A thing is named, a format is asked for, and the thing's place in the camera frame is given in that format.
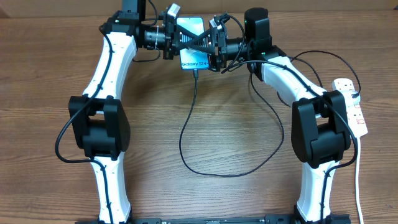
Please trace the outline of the Galaxy smartphone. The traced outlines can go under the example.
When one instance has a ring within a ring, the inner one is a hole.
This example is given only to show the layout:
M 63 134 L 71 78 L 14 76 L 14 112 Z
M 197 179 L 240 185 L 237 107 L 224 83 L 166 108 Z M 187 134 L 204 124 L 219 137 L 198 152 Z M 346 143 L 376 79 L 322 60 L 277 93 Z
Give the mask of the Galaxy smartphone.
M 179 17 L 177 19 L 178 28 L 182 28 L 179 32 L 180 43 L 188 46 L 179 50 L 180 64 L 182 70 L 204 70 L 210 66 L 209 55 L 200 51 L 207 47 L 206 37 L 202 40 L 193 41 L 197 36 L 204 33 L 204 20 L 201 17 Z

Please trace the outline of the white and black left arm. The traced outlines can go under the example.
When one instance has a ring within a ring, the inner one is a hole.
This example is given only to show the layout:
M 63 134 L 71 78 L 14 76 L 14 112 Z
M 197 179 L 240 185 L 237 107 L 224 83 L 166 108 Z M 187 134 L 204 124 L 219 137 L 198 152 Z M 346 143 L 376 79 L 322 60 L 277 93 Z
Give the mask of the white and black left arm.
M 215 29 L 205 29 L 202 18 L 180 17 L 177 4 L 148 24 L 145 1 L 124 1 L 99 31 L 103 35 L 99 62 L 83 94 L 70 98 L 65 127 L 72 128 L 84 162 L 95 173 L 100 200 L 96 221 L 132 223 L 124 178 L 131 128 L 121 103 L 127 71 L 139 48 L 156 50 L 165 59 L 179 55 L 184 70 L 206 69 Z

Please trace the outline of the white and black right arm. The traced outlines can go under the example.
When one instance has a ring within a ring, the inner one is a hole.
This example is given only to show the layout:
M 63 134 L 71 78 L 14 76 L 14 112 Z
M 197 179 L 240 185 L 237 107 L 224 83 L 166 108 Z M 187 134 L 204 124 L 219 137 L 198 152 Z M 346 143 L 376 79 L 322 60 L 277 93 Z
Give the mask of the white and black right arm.
M 215 17 L 205 29 L 200 18 L 179 18 L 181 66 L 194 72 L 211 67 L 227 72 L 247 65 L 252 76 L 272 86 L 291 107 L 292 148 L 303 164 L 301 193 L 293 214 L 266 215 L 264 223 L 349 223 L 348 215 L 335 215 L 329 207 L 335 170 L 343 167 L 345 150 L 358 146 L 344 94 L 314 85 L 272 43 L 267 9 L 245 12 L 240 39 L 227 38 L 228 19 L 228 14 Z

